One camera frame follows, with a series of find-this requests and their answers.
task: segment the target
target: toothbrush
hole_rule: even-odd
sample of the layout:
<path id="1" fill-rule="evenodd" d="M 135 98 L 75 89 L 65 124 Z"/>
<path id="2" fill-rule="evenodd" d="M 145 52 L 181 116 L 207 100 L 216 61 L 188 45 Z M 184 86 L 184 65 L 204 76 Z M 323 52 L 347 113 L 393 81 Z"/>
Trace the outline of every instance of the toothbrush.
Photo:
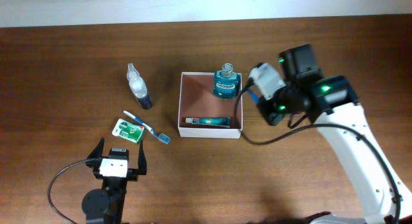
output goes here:
<path id="1" fill-rule="evenodd" d="M 135 115 L 128 111 L 123 111 L 128 117 L 132 118 L 134 121 L 138 122 L 140 125 L 144 126 L 154 137 L 156 137 L 159 141 L 162 143 L 168 144 L 170 142 L 170 138 L 163 134 L 160 133 L 160 135 L 157 135 L 155 131 L 153 131 L 153 128 L 151 128 L 149 125 L 143 123 L 139 118 L 137 118 Z"/>

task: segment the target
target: open box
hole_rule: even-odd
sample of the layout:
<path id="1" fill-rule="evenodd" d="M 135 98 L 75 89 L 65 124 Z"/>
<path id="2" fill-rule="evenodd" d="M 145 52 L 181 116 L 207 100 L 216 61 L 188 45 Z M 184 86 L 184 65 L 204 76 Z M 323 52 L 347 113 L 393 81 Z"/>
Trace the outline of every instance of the open box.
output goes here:
<path id="1" fill-rule="evenodd" d="M 180 79 L 178 129 L 181 137 L 239 138 L 234 124 L 236 99 L 218 98 L 213 95 L 214 73 L 182 72 Z M 236 114 L 243 129 L 243 101 L 240 98 Z M 186 118 L 230 117 L 230 128 L 187 124 Z"/>

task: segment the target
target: green led light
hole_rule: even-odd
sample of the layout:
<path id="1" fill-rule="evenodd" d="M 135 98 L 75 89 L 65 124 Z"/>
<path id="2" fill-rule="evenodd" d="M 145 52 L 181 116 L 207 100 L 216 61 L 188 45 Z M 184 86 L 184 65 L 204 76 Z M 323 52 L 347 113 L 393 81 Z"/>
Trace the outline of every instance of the green led light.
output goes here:
<path id="1" fill-rule="evenodd" d="M 321 86 L 321 90 L 322 90 L 323 92 L 327 92 L 327 91 L 330 90 L 330 89 L 331 89 L 330 86 Z"/>

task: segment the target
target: wood grain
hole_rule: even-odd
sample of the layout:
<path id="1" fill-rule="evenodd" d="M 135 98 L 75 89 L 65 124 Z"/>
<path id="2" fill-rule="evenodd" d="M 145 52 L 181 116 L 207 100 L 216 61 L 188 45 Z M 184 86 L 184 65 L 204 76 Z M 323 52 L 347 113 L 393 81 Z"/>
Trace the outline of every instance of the wood grain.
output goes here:
<path id="1" fill-rule="evenodd" d="M 48 183 L 87 157 L 102 136 L 104 154 L 128 148 L 136 167 L 138 147 L 111 135 L 123 110 L 171 137 L 163 145 L 145 136 L 148 174 L 128 185 L 124 221 L 246 223 L 324 210 L 362 216 L 336 156 L 315 130 L 264 147 L 180 138 L 180 73 L 212 72 L 225 62 L 244 74 L 262 61 L 279 69 L 279 52 L 311 43 L 326 76 L 348 77 L 383 151 L 412 188 L 411 24 L 412 15 L 383 15 L 0 29 L 0 222 L 63 223 L 48 206 Z M 152 95 L 148 111 L 128 87 L 129 62 Z M 243 103 L 250 136 L 287 131 L 286 120 L 269 127 L 249 97 Z M 52 198 L 83 223 L 82 198 L 100 185 L 79 166 L 56 181 Z"/>

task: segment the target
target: clear spray bottle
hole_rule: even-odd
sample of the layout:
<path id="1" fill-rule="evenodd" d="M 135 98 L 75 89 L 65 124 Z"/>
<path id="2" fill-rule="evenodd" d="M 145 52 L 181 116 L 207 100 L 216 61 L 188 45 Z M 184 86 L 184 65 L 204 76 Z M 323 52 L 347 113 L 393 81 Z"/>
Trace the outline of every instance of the clear spray bottle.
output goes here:
<path id="1" fill-rule="evenodd" d="M 130 89 L 135 95 L 137 102 L 143 109 L 150 109 L 152 107 L 152 99 L 147 91 L 146 84 L 132 63 L 129 63 L 127 67 L 127 79 L 129 80 Z"/>

